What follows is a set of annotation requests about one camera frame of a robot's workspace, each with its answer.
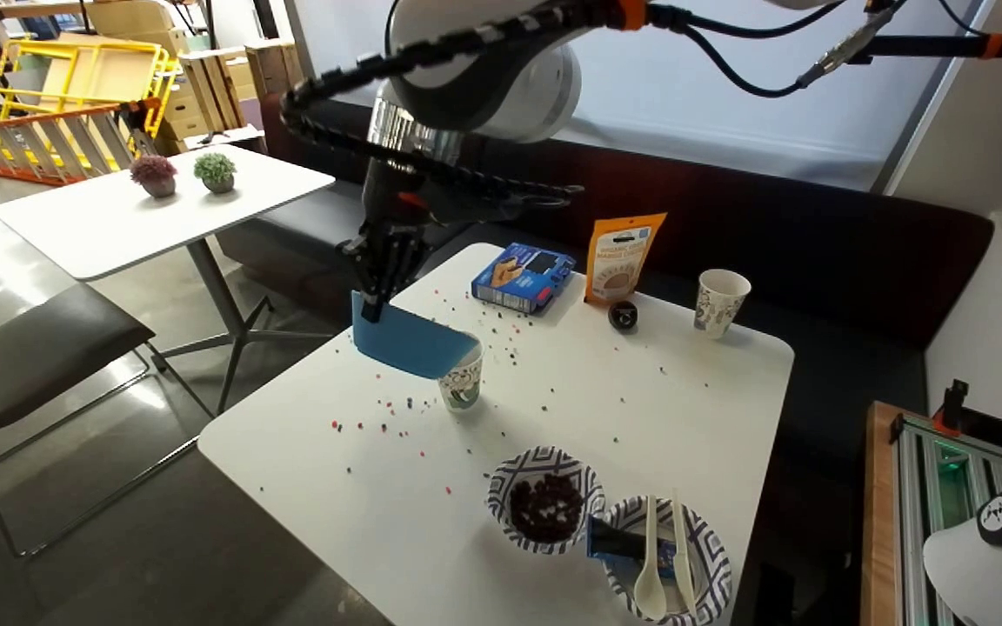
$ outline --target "blue box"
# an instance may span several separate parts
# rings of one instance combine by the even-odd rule
[[[542,252],[530,244],[508,244],[473,283],[473,299],[540,312],[569,283],[573,256],[559,252]]]

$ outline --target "black chair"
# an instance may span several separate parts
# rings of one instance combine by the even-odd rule
[[[172,376],[182,384],[182,389],[208,414],[208,406],[192,393],[192,387],[167,369],[160,353],[148,343],[154,331],[131,319],[124,311],[107,304],[100,291],[88,287],[73,287],[47,304],[6,319],[0,328],[0,429],[12,429],[24,418],[30,418],[47,400],[61,398],[66,389],[80,387],[83,379],[99,376],[111,362],[137,356],[143,362],[143,371],[124,379],[122,387],[100,393],[99,400],[68,412],[56,426],[36,432],[30,437],[17,443],[15,448],[0,452],[0,462],[15,452],[28,448],[30,443],[53,434],[56,429],[68,426],[73,418],[88,414],[92,406],[119,398],[122,389],[131,389],[143,379]],[[20,545],[0,512],[0,534],[15,556],[28,559],[45,553],[47,545],[61,543],[76,530],[83,530],[92,520],[107,512],[115,501],[143,487],[148,478],[158,478],[162,465],[192,452],[194,437],[182,443],[162,459],[140,471],[130,483],[100,496],[94,509],[88,509],[76,522],[68,522],[53,538],[43,538],[36,545]]]

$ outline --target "small white cup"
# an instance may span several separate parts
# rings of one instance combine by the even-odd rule
[[[710,267],[698,274],[697,331],[706,339],[724,339],[748,299],[753,283],[728,267]]]
[[[438,379],[438,398],[453,414],[473,414],[479,404],[479,343]]]

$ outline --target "white table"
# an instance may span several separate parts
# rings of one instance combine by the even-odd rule
[[[326,188],[334,176],[238,145],[212,145],[212,153],[225,153],[238,165],[232,196],[208,196],[194,176],[199,153],[182,153],[172,160],[176,167],[173,199],[158,202],[130,176],[130,170],[119,170],[6,202],[0,207],[0,218],[80,283],[115,274],[173,246],[188,246],[225,323],[225,333],[173,348],[167,358],[228,343],[232,356],[220,398],[220,406],[225,406],[243,343],[276,342],[284,333],[249,331],[261,306],[249,316],[238,311],[206,237]]]
[[[586,280],[533,323],[467,295],[496,246],[467,246],[393,304],[485,342],[479,418],[370,362],[350,331],[214,418],[199,448],[304,545],[402,626],[623,624],[586,556],[530,556],[489,520],[486,472],[536,444],[597,471],[608,501],[681,496],[743,567],[793,353],[637,295],[616,333]]]

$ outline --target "black couch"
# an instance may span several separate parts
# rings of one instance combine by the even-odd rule
[[[324,120],[364,134],[370,112],[332,106]],[[300,145],[276,128],[268,145],[341,185],[220,232],[223,253],[295,304],[347,323],[341,304],[356,280],[334,246],[362,227],[364,165]],[[993,222],[902,199],[568,143],[478,143],[467,160],[587,190],[568,211],[435,231],[429,267],[473,241],[533,241],[586,256],[590,218],[667,211],[642,291],[688,306],[697,274],[714,263],[754,283],[741,323],[783,339],[796,369],[738,624],[791,624],[793,614],[801,624],[856,624],[865,406],[891,400],[927,412],[923,353],[987,252]]]

